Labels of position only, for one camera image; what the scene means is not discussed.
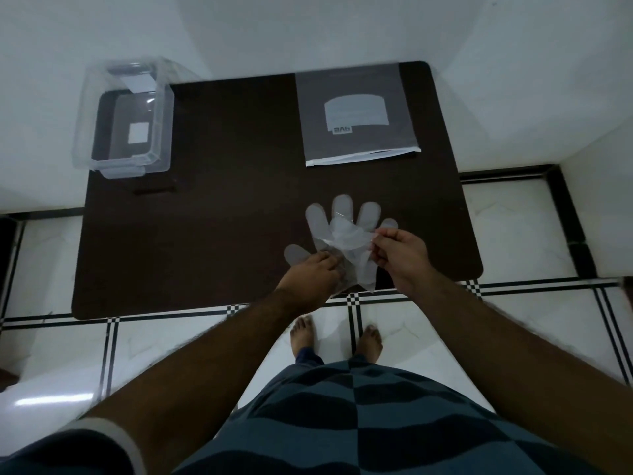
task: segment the right hand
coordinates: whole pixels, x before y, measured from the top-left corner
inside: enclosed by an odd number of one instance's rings
[[[412,298],[433,271],[427,246],[413,233],[395,228],[379,228],[372,240],[372,260],[384,268],[396,289]]]

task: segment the white tile floor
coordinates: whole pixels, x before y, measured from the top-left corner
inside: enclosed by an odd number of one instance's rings
[[[633,383],[629,302],[614,280],[575,280],[546,184],[480,183],[465,185],[464,192],[484,263],[470,289],[553,343]],[[0,334],[0,367],[21,376],[0,393],[0,457],[71,421],[226,316],[227,307],[216,307],[77,322],[69,312],[80,231],[81,217],[26,223]],[[357,337],[361,326],[375,323],[384,339],[380,363],[438,380],[489,407],[415,305],[400,295],[348,300],[332,299],[314,314],[326,363],[349,357],[351,330]],[[292,362],[286,331],[238,405]]]

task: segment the foot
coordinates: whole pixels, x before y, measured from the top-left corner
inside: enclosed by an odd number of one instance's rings
[[[297,354],[302,348],[307,346],[314,348],[315,345],[315,328],[312,324],[312,317],[300,317],[294,323],[290,330],[290,346],[292,354],[297,358]]]
[[[354,355],[364,355],[369,363],[374,364],[378,361],[380,352],[382,352],[380,332],[374,325],[368,325],[358,340]]]

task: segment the plastic container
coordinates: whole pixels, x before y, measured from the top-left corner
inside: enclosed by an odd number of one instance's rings
[[[169,169],[173,92],[166,63],[144,58],[88,67],[75,127],[74,167],[99,170],[106,178]]]

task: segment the plastic glove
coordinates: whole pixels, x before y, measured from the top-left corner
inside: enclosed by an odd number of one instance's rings
[[[306,210],[306,220],[317,251],[326,250],[343,255],[343,279],[337,287],[341,292],[356,284],[365,290],[376,287],[377,265],[370,259],[370,248],[374,230],[380,220],[380,205],[368,201],[360,207],[358,220],[354,224],[354,203],[349,195],[338,195],[332,202],[332,220],[327,221],[324,208],[313,203]],[[398,228],[392,218],[386,218],[381,227]],[[303,262],[310,253],[299,245],[289,245],[284,258],[290,265]]]

